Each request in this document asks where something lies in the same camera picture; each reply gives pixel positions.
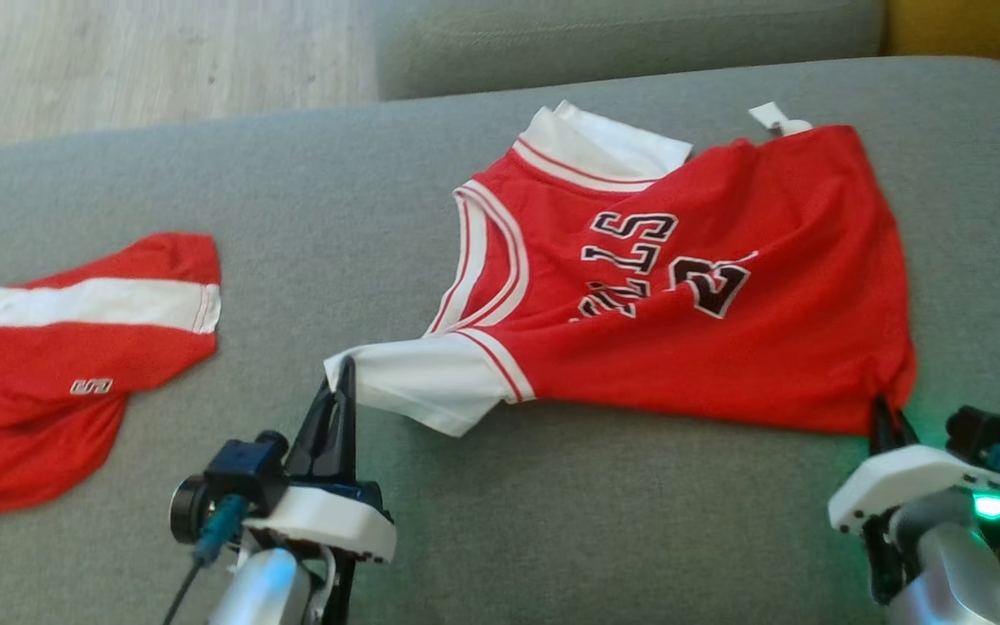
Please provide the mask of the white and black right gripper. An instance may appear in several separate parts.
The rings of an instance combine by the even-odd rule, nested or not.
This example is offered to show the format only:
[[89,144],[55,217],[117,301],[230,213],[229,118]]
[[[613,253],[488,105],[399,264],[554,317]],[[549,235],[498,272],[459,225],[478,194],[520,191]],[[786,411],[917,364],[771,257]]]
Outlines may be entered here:
[[885,396],[872,401],[869,458],[828,503],[833,529],[878,535],[905,554],[944,523],[975,531],[1000,559],[1000,444],[968,462],[920,444],[905,413]]

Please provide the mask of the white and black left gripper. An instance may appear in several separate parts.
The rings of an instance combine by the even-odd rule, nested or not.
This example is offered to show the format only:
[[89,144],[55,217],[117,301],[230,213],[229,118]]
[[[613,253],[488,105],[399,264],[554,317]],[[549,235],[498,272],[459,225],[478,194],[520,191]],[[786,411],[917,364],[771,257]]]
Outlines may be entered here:
[[[288,474],[295,483],[336,477],[357,482],[356,363],[345,356],[336,395],[322,380],[288,454]],[[338,432],[336,425],[339,409]],[[378,508],[314,486],[294,485],[266,517],[245,521],[245,559],[259,551],[282,549],[298,561],[334,556],[358,562],[392,562],[397,530]]]

